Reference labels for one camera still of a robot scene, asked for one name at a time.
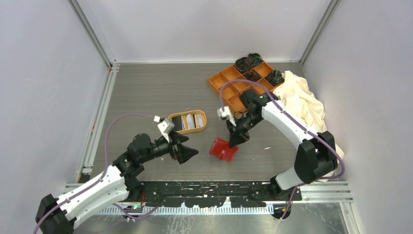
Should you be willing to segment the red card holder wallet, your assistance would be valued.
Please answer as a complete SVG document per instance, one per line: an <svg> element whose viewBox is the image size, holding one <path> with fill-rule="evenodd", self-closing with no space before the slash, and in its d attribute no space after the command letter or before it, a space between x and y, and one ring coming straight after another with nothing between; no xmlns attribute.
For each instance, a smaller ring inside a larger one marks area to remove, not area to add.
<svg viewBox="0 0 413 234"><path fill-rule="evenodd" d="M230 147L229 142L226 140L223 140L219 137L215 138L210 150L209 154L211 156L216 157L219 160L231 162L237 153L239 147L234 146Z"/></svg>

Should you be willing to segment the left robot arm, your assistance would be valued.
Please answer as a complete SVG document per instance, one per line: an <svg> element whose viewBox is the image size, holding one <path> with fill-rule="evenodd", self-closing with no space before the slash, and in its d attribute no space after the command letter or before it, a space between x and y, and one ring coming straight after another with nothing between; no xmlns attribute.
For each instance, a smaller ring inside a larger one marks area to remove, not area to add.
<svg viewBox="0 0 413 234"><path fill-rule="evenodd" d="M143 184L137 176L144 163L170 155L179 164L187 162L199 152L183 145L189 138L175 131L152 141L147 134L137 134L120 155L98 176L72 191L53 197L46 195L40 202L34 233L71 234L86 219L114 203L137 201L142 196Z"/></svg>

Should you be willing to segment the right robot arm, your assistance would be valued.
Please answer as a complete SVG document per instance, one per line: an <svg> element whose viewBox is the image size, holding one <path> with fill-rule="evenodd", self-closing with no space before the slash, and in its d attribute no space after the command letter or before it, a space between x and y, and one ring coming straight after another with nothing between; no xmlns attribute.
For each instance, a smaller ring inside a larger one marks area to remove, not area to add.
<svg viewBox="0 0 413 234"><path fill-rule="evenodd" d="M270 179L272 197L283 200L289 189L310 184L333 172L338 167L338 154L333 135L316 132L287 112L273 93L257 94L252 88L241 95L246 111L240 118L234 117L228 106L217 110L218 117L226 120L229 131L229 147L233 148L249 140L249 130L263 120L274 125L296 148L294 165Z"/></svg>

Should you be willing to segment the oval wooden card tray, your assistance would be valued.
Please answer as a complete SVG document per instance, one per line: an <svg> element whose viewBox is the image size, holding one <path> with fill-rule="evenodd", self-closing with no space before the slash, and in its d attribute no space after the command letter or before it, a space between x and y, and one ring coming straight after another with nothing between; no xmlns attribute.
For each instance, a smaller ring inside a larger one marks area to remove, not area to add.
<svg viewBox="0 0 413 234"><path fill-rule="evenodd" d="M168 119L174 124L173 131L183 135L200 132L204 130L207 125L207 117L202 110L171 114Z"/></svg>

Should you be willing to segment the black card in tray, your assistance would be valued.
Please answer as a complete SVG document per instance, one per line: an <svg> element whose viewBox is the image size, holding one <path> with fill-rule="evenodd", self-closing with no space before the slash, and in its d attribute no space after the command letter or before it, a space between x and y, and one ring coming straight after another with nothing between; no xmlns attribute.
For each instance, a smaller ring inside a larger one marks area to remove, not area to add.
<svg viewBox="0 0 413 234"><path fill-rule="evenodd" d="M182 116L175 116L171 118L172 123L174 124L173 131L178 132L184 129L184 124Z"/></svg>

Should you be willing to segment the orange compartment tray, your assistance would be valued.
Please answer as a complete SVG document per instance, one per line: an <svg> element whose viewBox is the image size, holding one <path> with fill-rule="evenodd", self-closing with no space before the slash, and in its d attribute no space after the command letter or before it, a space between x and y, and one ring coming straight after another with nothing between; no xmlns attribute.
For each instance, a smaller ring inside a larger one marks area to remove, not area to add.
<svg viewBox="0 0 413 234"><path fill-rule="evenodd" d="M261 63L249 71L255 71L258 73L262 78L258 80L256 83L265 87L269 91L274 91L276 87L272 86L265 77L272 71L272 67L267 64L266 62ZM220 97L223 98L223 102L225 106L229 106L232 112L236 113L243 113L246 111L245 106L242 104L240 100L240 95L242 92L246 91L247 89L253 89L257 94L264 94L264 89L260 86L253 85L246 82L234 82L230 83L227 86L223 87L223 85L231 80L234 79L241 79L247 80L244 77L244 73L241 74L234 65L231 65L224 70L218 72L217 74L209 77L207 79L207 83L210 88Z"/></svg>

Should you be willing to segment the dark rolled sock in tray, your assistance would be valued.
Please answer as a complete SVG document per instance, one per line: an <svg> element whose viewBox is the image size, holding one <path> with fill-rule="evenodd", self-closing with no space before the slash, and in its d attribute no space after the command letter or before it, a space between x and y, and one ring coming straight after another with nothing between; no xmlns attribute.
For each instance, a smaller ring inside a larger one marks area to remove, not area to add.
<svg viewBox="0 0 413 234"><path fill-rule="evenodd" d="M262 77L256 73L255 71L249 71L244 73L244 77L252 82L257 82L258 80L260 80Z"/></svg>

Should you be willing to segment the dark camouflage rolled sock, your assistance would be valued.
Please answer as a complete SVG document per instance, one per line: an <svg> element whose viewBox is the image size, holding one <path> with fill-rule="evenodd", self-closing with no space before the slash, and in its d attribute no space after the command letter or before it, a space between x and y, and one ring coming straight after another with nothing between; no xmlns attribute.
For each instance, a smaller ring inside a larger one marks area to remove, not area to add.
<svg viewBox="0 0 413 234"><path fill-rule="evenodd" d="M279 70L272 70L266 77L267 80L272 86L276 87L284 82L283 73Z"/></svg>

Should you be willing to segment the cream cloth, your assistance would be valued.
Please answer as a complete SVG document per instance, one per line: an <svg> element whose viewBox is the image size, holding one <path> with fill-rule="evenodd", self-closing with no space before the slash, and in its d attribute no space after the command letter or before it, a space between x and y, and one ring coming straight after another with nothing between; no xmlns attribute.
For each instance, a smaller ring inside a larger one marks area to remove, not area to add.
<svg viewBox="0 0 413 234"><path fill-rule="evenodd" d="M310 91L305 78L291 71L282 73L283 83L273 93L280 98L287 111L317 132L327 131L324 105Z"/></svg>

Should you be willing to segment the dark green rolled sock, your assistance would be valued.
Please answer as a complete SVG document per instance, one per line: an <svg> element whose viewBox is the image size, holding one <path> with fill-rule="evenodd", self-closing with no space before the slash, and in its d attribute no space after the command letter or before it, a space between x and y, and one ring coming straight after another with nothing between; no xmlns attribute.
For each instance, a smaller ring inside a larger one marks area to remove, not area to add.
<svg viewBox="0 0 413 234"><path fill-rule="evenodd" d="M247 55L247 58L250 60L251 67L255 67L263 63L263 58L258 53L250 53Z"/></svg>

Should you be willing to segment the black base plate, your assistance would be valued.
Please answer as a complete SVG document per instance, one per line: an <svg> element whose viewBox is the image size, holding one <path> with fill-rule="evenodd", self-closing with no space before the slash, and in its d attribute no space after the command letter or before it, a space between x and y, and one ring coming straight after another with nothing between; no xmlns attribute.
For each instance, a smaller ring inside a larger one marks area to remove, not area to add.
<svg viewBox="0 0 413 234"><path fill-rule="evenodd" d="M229 200L232 208L264 207L268 202L301 200L299 191L276 191L268 181L143 181L126 202L176 208L222 207Z"/></svg>

